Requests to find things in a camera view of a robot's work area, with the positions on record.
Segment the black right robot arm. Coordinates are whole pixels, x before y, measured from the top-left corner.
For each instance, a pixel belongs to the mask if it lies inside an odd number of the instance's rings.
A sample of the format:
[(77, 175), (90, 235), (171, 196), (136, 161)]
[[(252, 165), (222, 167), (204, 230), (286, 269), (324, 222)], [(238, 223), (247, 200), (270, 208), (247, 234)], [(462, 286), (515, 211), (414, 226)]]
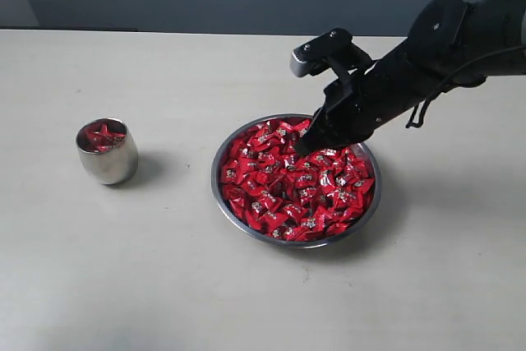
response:
[(290, 67), (298, 77), (337, 76), (295, 145), (300, 155), (363, 142), (406, 111), (406, 126), (419, 128), (439, 95), (525, 73), (525, 0), (433, 0), (407, 38), (377, 60), (334, 28), (294, 49)]

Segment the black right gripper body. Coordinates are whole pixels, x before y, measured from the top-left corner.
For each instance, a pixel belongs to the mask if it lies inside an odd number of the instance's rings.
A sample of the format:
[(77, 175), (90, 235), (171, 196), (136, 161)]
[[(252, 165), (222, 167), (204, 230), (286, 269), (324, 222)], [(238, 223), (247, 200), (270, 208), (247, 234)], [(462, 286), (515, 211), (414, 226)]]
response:
[(333, 81), (324, 88), (325, 102), (317, 113), (325, 116), (329, 145), (365, 141), (378, 127), (421, 103), (442, 78), (418, 65), (402, 43), (369, 71), (354, 72), (347, 83)]

